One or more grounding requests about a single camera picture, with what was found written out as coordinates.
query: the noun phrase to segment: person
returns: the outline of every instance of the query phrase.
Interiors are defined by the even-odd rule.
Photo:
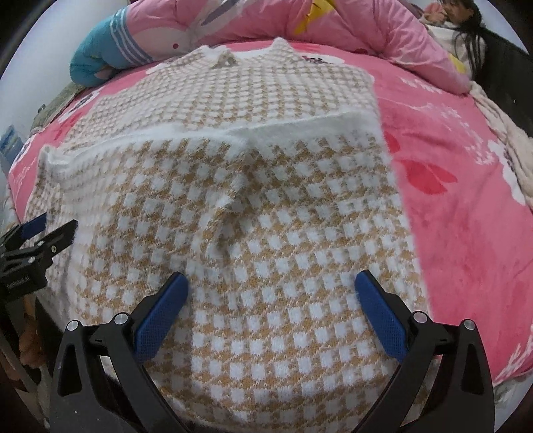
[[[483,17],[474,0],[440,0],[430,4],[420,21],[431,36],[461,61],[471,78],[480,71],[485,55],[481,37]]]

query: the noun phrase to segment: metal screw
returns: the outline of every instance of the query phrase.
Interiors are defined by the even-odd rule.
[[[465,325],[465,328],[470,331],[473,331],[475,329],[475,323],[473,320],[467,319],[463,322],[463,324]]]
[[[124,325],[128,321],[128,315],[124,312],[117,314],[115,316],[115,323],[117,325]]]
[[[71,320],[68,325],[67,325],[67,329],[69,331],[73,331],[75,330],[76,328],[78,327],[78,321],[77,320]]]
[[[415,320],[415,322],[418,322],[418,323],[426,323],[427,315],[424,312],[417,311],[416,313],[413,314],[413,319]]]

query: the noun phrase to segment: houndstooth knit fabric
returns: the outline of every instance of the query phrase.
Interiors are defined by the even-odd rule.
[[[186,275],[146,367],[179,416],[221,429],[357,425],[396,367],[357,272],[427,310],[371,77],[283,40],[249,59],[202,48],[102,98],[41,153],[27,218],[44,211],[49,230],[79,221],[39,294],[60,326]]]

